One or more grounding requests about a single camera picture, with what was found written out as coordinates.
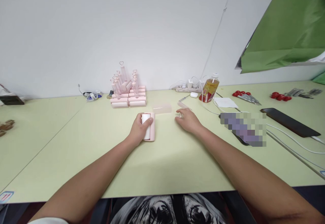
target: red-handled screwdriver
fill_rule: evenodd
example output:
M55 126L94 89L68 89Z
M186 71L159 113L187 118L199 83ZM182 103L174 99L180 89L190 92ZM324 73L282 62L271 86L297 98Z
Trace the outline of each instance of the red-handled screwdriver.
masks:
M260 105L261 105L261 103L257 100L257 99L255 99L254 97L253 97L253 95L250 93L250 92L247 92L246 93L252 100L254 100L256 103L259 103Z

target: smartphone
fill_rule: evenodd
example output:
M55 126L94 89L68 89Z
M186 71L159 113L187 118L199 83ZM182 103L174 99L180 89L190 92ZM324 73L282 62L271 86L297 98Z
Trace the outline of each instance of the smartphone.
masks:
M289 130L293 131L295 134L303 138L321 135L310 127L307 127L306 125L300 123L299 121L296 121L295 119L291 118L290 116L287 116L286 114L282 113L277 109L266 108L261 109L261 111L266 113L273 120L279 122L282 126L285 126Z
M25 104L17 95L2 95L0 100L5 105L23 105Z

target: person's right hand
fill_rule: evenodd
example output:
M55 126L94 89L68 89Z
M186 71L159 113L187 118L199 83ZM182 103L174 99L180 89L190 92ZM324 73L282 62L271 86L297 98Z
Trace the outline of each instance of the person's right hand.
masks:
M181 125L184 130L195 133L203 127L199 119L189 108L178 109L176 112L183 114L182 117L175 117L175 121Z

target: white paper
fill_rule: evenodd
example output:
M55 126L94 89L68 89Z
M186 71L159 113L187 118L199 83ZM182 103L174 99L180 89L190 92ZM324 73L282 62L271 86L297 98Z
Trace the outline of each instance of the white paper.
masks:
M217 103L219 107L224 108L238 108L236 103L231 100L231 98L214 98L214 101Z

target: white adapter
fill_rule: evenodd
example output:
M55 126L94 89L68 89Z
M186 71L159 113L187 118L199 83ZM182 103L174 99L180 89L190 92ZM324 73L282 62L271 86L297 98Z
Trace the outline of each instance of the white adapter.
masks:
M192 81L192 79L189 79L189 80L187 81L186 87L187 87L187 88L192 88L192 86L193 86L193 81Z
M197 88L203 89L205 85L205 82L203 80L199 80L199 83L197 84Z

